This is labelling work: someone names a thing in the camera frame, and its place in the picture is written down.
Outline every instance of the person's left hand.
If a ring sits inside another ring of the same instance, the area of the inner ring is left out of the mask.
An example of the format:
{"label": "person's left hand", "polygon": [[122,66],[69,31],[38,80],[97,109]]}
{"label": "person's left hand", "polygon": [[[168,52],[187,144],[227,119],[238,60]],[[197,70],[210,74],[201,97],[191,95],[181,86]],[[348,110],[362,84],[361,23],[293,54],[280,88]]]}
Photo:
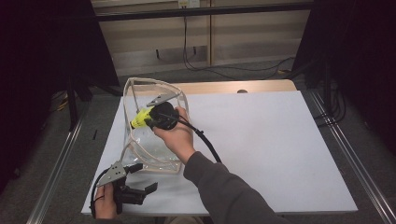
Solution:
{"label": "person's left hand", "polygon": [[113,184],[99,187],[95,195],[96,218],[113,219],[117,217],[117,206],[113,200]]}

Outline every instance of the white table surface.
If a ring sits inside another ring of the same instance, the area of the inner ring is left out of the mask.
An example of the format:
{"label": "white table surface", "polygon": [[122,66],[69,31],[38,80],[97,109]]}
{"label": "white table surface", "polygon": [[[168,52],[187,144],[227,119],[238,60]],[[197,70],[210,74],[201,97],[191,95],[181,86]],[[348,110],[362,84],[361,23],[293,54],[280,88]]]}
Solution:
{"label": "white table surface", "polygon": [[[299,91],[189,94],[191,123],[205,132],[230,172],[241,176],[279,214],[357,211],[347,186]],[[94,179],[120,159],[125,133],[120,104]],[[214,160],[194,136],[194,146]],[[138,216],[207,215],[197,188],[178,175],[133,174],[127,185],[158,190],[143,205],[125,204]],[[82,213],[90,214],[91,192]]]}

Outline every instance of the yellow plug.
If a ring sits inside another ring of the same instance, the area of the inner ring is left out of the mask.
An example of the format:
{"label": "yellow plug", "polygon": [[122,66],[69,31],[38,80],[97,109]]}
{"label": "yellow plug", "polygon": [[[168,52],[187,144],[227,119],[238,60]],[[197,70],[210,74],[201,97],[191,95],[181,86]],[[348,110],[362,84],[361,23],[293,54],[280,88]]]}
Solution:
{"label": "yellow plug", "polygon": [[150,108],[143,108],[140,110],[140,112],[134,117],[134,119],[131,121],[131,127],[132,129],[135,128],[143,128],[148,126],[145,122],[146,119],[151,119],[151,116],[149,115],[149,112],[151,111],[153,107]]}

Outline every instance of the metal rail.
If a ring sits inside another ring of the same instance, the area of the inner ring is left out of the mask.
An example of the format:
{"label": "metal rail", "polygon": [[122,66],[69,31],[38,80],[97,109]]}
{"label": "metal rail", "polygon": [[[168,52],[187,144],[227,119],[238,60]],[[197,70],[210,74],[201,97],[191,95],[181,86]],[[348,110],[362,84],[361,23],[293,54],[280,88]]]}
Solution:
{"label": "metal rail", "polygon": [[[315,105],[317,106],[320,113],[325,114],[325,108],[323,106],[323,100],[317,92],[310,92],[311,97],[314,100]],[[326,117],[326,122],[335,122],[334,118]],[[363,163],[359,159],[352,145],[349,144],[347,138],[344,136],[344,133],[340,129],[337,123],[329,125],[329,128],[337,141],[338,145],[342,149],[346,159],[349,164],[352,166],[353,171],[358,177],[359,181],[363,185],[364,189],[367,192],[370,200],[375,206],[378,214],[382,217],[382,220],[386,224],[396,223],[396,216],[390,207],[387,198],[382,193],[381,189],[374,182],[370,174],[367,172]]]}
{"label": "metal rail", "polygon": [[197,7],[197,8],[166,9],[166,10],[128,12],[128,13],[102,13],[102,14],[97,14],[96,16],[58,18],[57,21],[60,22],[130,21],[130,20],[158,19],[158,18],[171,18],[171,17],[192,17],[192,16],[242,14],[242,13],[255,13],[255,12],[309,10],[313,7],[323,6],[323,5],[324,4],[315,4],[314,2],[303,2],[303,3],[257,5],[257,6],[247,6],[247,7]]}
{"label": "metal rail", "polygon": [[55,193],[58,182],[61,179],[62,172],[67,163],[67,159],[69,158],[70,152],[78,137],[78,133],[79,130],[81,129],[82,121],[85,118],[85,115],[87,114],[89,104],[90,103],[85,104],[77,125],[75,126],[74,130],[69,132],[69,135],[67,135],[61,154],[59,155],[58,160],[56,161],[52,169],[52,172],[49,175],[49,179],[46,183],[46,186],[41,191],[40,197],[35,203],[35,208],[30,214],[29,219],[26,222],[27,224],[40,224],[43,222],[44,216],[46,215],[47,210],[50,206],[50,202]]}

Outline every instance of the wall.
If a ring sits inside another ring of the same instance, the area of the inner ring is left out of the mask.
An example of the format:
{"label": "wall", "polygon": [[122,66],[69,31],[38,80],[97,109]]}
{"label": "wall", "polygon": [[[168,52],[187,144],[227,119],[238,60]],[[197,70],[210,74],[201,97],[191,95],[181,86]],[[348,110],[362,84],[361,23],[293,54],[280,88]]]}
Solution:
{"label": "wall", "polygon": [[[96,13],[178,8],[177,1],[92,0]],[[243,6],[303,2],[249,0]],[[232,7],[235,0],[201,1],[201,7]],[[205,47],[206,64],[278,60],[294,56],[309,10],[188,18],[187,47]],[[155,49],[179,49],[184,44],[183,18],[100,23],[111,54]]]}

